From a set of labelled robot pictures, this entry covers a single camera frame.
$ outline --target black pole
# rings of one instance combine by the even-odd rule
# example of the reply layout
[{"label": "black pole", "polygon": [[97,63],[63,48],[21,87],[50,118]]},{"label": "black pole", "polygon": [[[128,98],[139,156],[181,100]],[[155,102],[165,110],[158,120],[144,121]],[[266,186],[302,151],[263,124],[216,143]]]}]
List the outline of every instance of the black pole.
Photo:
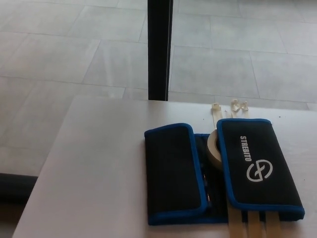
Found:
[{"label": "black pole", "polygon": [[168,100],[173,0],[148,0],[149,100]]}]

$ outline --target white logo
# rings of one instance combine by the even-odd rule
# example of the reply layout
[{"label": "white logo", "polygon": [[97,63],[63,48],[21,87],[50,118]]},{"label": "white logo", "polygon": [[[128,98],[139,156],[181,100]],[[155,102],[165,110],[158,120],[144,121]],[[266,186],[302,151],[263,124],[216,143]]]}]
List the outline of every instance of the white logo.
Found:
[{"label": "white logo", "polygon": [[269,171],[268,173],[264,176],[265,179],[267,179],[271,174],[272,174],[272,171],[273,171],[273,165],[270,161],[267,161],[267,160],[258,160],[256,161],[256,164],[257,164],[257,171],[255,171],[254,173],[254,177],[256,178],[257,176],[259,178],[251,178],[250,177],[250,171],[251,169],[253,168],[254,164],[251,164],[249,167],[248,167],[248,170],[247,170],[247,178],[248,180],[252,181],[252,182],[261,182],[263,181],[263,177],[262,177],[262,171],[265,169],[265,165],[263,165],[262,167],[260,167],[260,163],[267,163],[269,165]]}]

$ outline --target tiled floor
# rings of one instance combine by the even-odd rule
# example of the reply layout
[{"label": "tiled floor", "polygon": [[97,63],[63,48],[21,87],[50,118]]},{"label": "tiled floor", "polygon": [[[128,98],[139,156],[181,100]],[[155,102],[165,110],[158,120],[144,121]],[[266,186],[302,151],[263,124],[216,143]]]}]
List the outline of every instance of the tiled floor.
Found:
[{"label": "tiled floor", "polygon": [[[147,0],[0,0],[2,173],[38,175],[78,94],[147,99]],[[174,0],[171,101],[317,111],[316,0]]]}]

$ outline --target table surface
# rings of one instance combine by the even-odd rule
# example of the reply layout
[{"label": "table surface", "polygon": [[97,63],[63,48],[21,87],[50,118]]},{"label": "table surface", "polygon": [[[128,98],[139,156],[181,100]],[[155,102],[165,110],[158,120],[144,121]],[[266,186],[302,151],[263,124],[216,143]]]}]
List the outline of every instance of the table surface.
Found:
[{"label": "table surface", "polygon": [[[304,220],[282,223],[284,236],[314,237],[317,113],[250,108],[249,114],[272,121],[306,211]],[[143,133],[177,122],[190,124],[195,133],[210,133],[211,106],[76,97],[13,237],[229,237],[226,224],[147,225]]]}]

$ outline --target tape roll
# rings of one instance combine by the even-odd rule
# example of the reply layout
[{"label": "tape roll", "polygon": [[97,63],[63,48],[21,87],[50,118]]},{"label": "tape roll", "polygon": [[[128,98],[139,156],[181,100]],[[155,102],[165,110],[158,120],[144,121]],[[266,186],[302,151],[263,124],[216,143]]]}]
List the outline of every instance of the tape roll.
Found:
[{"label": "tape roll", "polygon": [[216,144],[217,140],[218,140],[217,130],[214,130],[208,137],[207,154],[212,165],[215,166],[217,169],[222,170],[221,155]]}]

